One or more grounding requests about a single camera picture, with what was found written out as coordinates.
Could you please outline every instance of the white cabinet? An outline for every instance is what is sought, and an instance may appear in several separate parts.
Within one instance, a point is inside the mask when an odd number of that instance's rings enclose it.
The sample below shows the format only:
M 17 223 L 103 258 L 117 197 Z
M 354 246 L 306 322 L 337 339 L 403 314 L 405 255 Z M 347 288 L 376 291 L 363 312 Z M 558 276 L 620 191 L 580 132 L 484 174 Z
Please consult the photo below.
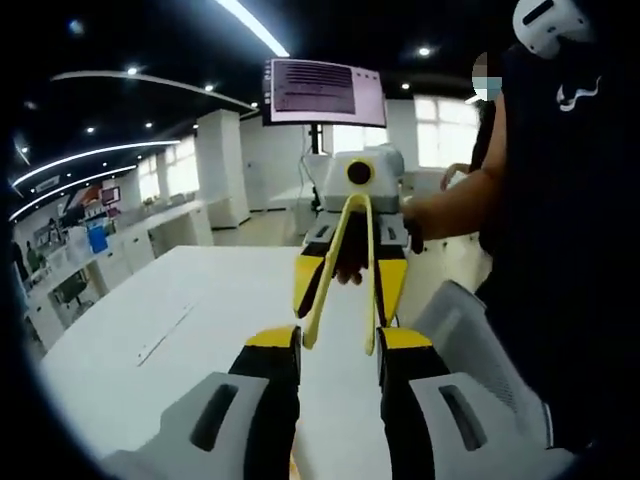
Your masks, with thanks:
M 213 246 L 213 234 L 206 207 L 196 208 L 189 216 L 193 228 L 194 244 L 205 247 Z
M 64 333 L 64 325 L 62 325 L 48 295 L 40 299 L 29 300 L 29 318 L 47 350 L 53 347 Z
M 300 200 L 292 207 L 296 235 L 306 235 L 316 221 L 316 214 L 311 209 L 311 202 Z
M 122 248 L 131 273 L 136 273 L 155 259 L 151 240 L 149 240 L 149 234 L 146 230 L 127 234 L 122 239 Z
M 122 244 L 109 247 L 98 257 L 97 263 L 107 291 L 113 290 L 131 276 Z

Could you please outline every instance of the white desk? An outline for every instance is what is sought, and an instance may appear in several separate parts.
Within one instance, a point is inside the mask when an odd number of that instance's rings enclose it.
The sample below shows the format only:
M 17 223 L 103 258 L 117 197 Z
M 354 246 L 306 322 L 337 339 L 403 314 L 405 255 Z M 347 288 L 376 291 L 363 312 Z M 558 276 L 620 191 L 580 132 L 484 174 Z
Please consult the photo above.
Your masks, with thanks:
M 269 200 L 269 208 L 291 208 L 296 202 L 311 202 L 313 200 L 313 184 L 305 183 L 300 190 L 300 185 L 289 188 Z
M 305 235 L 316 220 L 316 215 L 311 210 L 311 202 L 315 197 L 312 183 L 305 183 L 302 189 L 300 187 L 297 185 L 271 198 L 269 209 L 285 208 L 293 212 L 295 233 Z
M 212 371 L 228 371 L 249 337 L 295 323 L 298 253 L 178 247 L 103 298 L 42 362 L 44 385 L 78 438 L 97 458 L 139 448 L 169 405 Z M 391 478 L 377 359 L 363 347 L 367 291 L 333 284 L 318 343 L 302 351 L 297 441 L 314 479 Z
M 199 200 L 160 212 L 107 237 L 108 248 L 97 255 L 90 254 L 78 262 L 64 262 L 48 278 L 29 292 L 30 318 L 44 347 L 50 349 L 65 332 L 59 307 L 50 298 L 74 273 L 87 269 L 98 297 L 103 297 L 132 274 L 151 263 L 176 245 L 213 245 L 213 235 L 207 218 L 207 203 Z M 154 251 L 149 240 L 153 232 L 161 243 Z

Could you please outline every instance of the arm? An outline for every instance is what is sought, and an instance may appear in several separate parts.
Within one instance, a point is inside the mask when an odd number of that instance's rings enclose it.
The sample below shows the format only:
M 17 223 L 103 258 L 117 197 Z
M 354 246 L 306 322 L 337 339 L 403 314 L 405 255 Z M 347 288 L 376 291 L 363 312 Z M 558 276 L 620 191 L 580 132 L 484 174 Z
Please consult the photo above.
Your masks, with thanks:
M 504 99 L 500 94 L 482 168 L 443 193 L 428 199 L 415 199 L 403 207 L 405 217 L 420 226 L 425 240 L 464 235 L 480 229 L 500 192 L 506 147 Z
M 442 180 L 440 180 L 440 190 L 447 189 L 449 183 L 451 183 L 451 179 L 456 174 L 456 172 L 462 172 L 467 175 L 469 173 L 470 167 L 471 166 L 467 165 L 466 163 L 454 163 L 453 165 L 449 166 L 449 168 L 447 168 L 447 171 L 444 172 Z

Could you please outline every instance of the screen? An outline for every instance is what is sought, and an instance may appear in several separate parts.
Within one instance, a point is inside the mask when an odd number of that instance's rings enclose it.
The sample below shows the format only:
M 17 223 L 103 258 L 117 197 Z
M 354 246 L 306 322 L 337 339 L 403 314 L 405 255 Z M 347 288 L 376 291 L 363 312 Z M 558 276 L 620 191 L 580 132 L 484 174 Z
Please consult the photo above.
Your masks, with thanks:
M 263 120 L 265 125 L 386 127 L 380 74 L 335 63 L 269 60 L 264 72 Z
M 103 205 L 120 201 L 120 187 L 105 188 L 100 191 L 100 197 Z

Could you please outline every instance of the person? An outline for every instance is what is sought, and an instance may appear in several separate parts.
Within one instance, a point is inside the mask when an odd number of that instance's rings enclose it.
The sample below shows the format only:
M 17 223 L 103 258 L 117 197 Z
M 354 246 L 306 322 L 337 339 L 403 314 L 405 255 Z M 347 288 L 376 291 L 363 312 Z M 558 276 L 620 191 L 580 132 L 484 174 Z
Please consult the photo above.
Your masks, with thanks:
M 31 248 L 31 242 L 27 240 L 27 263 L 31 269 L 31 273 L 35 273 L 40 269 L 42 255 Z
M 18 242 L 15 240 L 11 241 L 11 251 L 12 251 L 12 260 L 18 269 L 18 274 L 20 275 L 20 280 L 22 282 L 26 282 L 29 278 L 29 272 L 27 272 L 26 267 L 24 266 L 24 258 L 22 257 L 22 249 Z
M 635 87 L 608 35 L 617 32 L 605 23 L 609 6 L 577 1 L 556 0 L 562 8 L 551 9 L 518 2 L 522 45 L 505 53 L 481 168 L 403 208 L 425 239 L 469 234 L 500 218 L 490 273 L 499 294 L 486 304 L 487 320 L 549 406 L 554 446 L 588 459 L 605 452 L 600 464 L 612 466 L 611 452 L 632 445 L 638 425 L 630 278 L 640 254 L 603 244 L 637 218 L 640 163 L 637 141 L 626 135 Z M 357 283 L 366 248 L 347 249 L 336 276 Z
M 489 149 L 491 132 L 493 131 L 493 122 L 496 116 L 495 103 L 492 101 L 484 102 L 480 107 L 479 114 L 480 126 L 478 128 L 476 143 L 473 146 L 473 151 L 471 153 L 471 163 L 454 163 L 451 165 L 442 176 L 442 180 L 440 182 L 440 189 L 442 191 L 445 191 L 449 187 L 451 179 L 456 172 L 469 175 L 482 167 L 482 162 L 484 161 L 487 155 L 487 150 Z M 496 224 L 496 219 L 488 218 L 480 229 L 480 233 L 478 235 L 478 243 L 480 244 L 483 252 L 479 268 L 482 281 L 480 286 L 476 289 L 475 294 L 476 297 L 482 300 L 485 304 L 489 302 L 489 296 L 492 295 L 494 291 L 492 288 L 493 282 L 491 282 L 489 276 L 487 276 L 487 272 L 491 267 L 491 256 L 493 254 L 493 249 L 495 248 L 496 235 L 498 234 L 497 230 L 498 226 Z

